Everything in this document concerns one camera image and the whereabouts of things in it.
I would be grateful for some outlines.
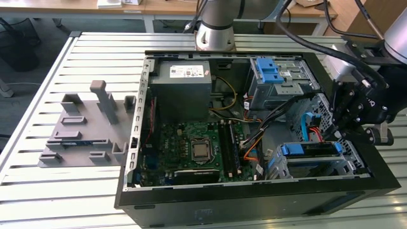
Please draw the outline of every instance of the green circuit board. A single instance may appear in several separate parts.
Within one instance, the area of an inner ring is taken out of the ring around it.
[[[235,123],[233,128],[235,140],[239,142],[245,138],[242,124]],[[192,145],[198,142],[206,142],[211,147],[211,155],[207,161],[194,160]],[[217,122],[163,124],[158,150],[158,168],[144,170],[148,177],[148,186],[168,185],[164,179],[166,173],[183,169],[217,169],[221,171],[219,182],[253,180],[253,168],[249,163],[242,166],[242,174],[234,177],[225,176]]]

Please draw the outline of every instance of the floor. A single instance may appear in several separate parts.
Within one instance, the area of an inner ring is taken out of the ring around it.
[[[142,20],[83,20],[63,19],[63,27],[56,28],[51,19],[31,20],[42,39],[35,48],[40,59],[38,68],[26,73],[18,73],[0,59],[0,77],[6,83],[42,83],[58,54],[67,41],[71,31],[88,32],[146,32]],[[156,32],[182,32],[186,21],[155,21]],[[259,34],[254,22],[235,22],[235,33]],[[39,89],[35,84],[11,84],[15,94],[12,98],[0,96],[0,135],[11,135],[27,110],[32,97]],[[7,144],[7,138],[0,137],[0,151]]]

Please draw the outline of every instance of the motherboard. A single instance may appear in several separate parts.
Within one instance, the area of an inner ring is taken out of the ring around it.
[[[241,123],[162,124],[158,147],[144,148],[144,186],[250,181],[250,163],[241,165]]]

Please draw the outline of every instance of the ram slot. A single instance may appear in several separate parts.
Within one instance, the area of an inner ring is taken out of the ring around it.
[[[222,162],[223,162],[223,171],[226,177],[234,177],[238,173],[235,167],[235,159],[233,152],[233,138],[231,138],[231,125],[227,123],[221,123],[218,125],[219,132],[219,142],[221,142],[221,152],[222,152]]]
[[[237,168],[238,174],[242,174],[241,170],[241,161],[239,161],[239,145],[238,145],[238,140],[235,130],[234,130],[234,125],[230,124],[230,130],[231,130],[231,143],[233,143],[233,154],[234,154],[234,164]]]

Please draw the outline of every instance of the desk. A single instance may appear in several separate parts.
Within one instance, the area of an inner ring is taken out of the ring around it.
[[[143,0],[142,5],[123,5],[122,8],[98,9],[98,0],[3,0],[0,2],[2,17],[31,18],[83,18],[83,19],[140,19],[144,20],[146,31],[154,32],[154,20],[192,20],[196,3],[180,0]],[[338,16],[330,9],[331,17]],[[327,29],[325,12],[314,7],[295,5],[291,9],[294,23],[317,23],[313,35],[323,35]]]
[[[326,47],[345,43],[339,37],[305,38]],[[238,51],[311,52],[286,36],[235,35]],[[66,93],[96,100],[92,80],[107,81],[115,99],[138,95],[146,50],[192,51],[192,34],[83,33],[70,37],[31,105],[0,155],[0,224],[8,229],[139,229],[114,208],[120,167],[39,168],[39,156],[52,134]],[[333,215],[259,220],[199,228],[343,229],[406,228],[407,221],[407,117],[389,124],[394,146],[381,154],[402,188],[369,198]]]

